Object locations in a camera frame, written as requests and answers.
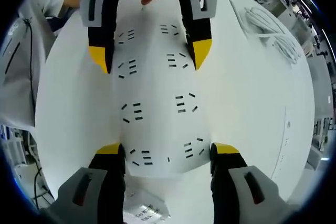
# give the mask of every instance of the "white shirt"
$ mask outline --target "white shirt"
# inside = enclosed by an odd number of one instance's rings
[[[40,71],[56,39],[46,17],[61,16],[64,11],[63,3],[64,0],[25,0],[20,7],[20,18],[13,22],[0,50],[1,125],[28,131],[34,128],[35,108],[30,88],[30,42],[32,39],[31,73],[36,101]],[[32,36],[23,19],[29,20]]]

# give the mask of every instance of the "white fabric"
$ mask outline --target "white fabric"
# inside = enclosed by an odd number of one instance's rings
[[[22,19],[30,21],[32,38],[28,26],[25,29],[16,29],[7,36],[12,40],[4,43],[2,47],[18,45],[14,57],[13,52],[4,51],[0,57],[0,124],[22,130],[31,130],[35,125],[35,114],[32,105],[30,91],[30,40],[32,46],[32,75],[33,93],[36,100],[40,71],[46,62],[55,35],[47,23],[46,16],[54,17],[62,15],[64,0],[25,0],[19,9],[19,16],[13,24],[23,24]],[[10,58],[10,67],[7,74],[4,73]]]

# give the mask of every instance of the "white cable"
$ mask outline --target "white cable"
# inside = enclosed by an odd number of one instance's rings
[[[298,49],[297,42],[293,40],[292,36],[287,34],[278,24],[279,20],[267,13],[264,9],[252,7],[251,9],[245,7],[245,12],[240,14],[233,3],[229,0],[233,11],[235,12],[238,22],[242,30],[246,34],[251,34],[259,38],[273,38],[274,47],[292,64],[296,64],[301,57],[300,50]],[[253,32],[249,24],[252,24],[259,29],[261,33]]]

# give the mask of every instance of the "white table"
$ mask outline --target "white table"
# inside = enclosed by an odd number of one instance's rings
[[[234,2],[238,9],[257,5],[252,0]],[[147,8],[181,15],[177,6],[178,0],[157,0]],[[120,0],[118,16],[138,8],[140,0]],[[259,39],[247,39],[228,0],[218,0],[212,33],[212,49],[197,73],[212,141],[238,148],[247,164],[272,177],[287,199],[305,166],[313,131],[314,97],[306,58],[302,52],[298,64],[291,66]],[[36,140],[55,196],[66,179],[89,165],[97,149],[118,141],[107,88],[110,77],[90,60],[87,43],[87,29],[74,13],[41,74]],[[284,130],[288,120],[290,131]],[[132,180],[165,200],[172,216],[168,223],[213,222],[209,164],[179,178]]]

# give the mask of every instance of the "white cloth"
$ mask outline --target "white cloth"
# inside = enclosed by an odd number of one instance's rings
[[[64,0],[25,0],[20,7],[19,18],[8,31],[0,51],[1,125],[28,131],[34,128],[35,109],[30,88],[30,40],[33,40],[31,71],[36,101],[40,71],[56,39],[46,17],[61,16],[63,3]],[[32,36],[23,19],[29,20]]]

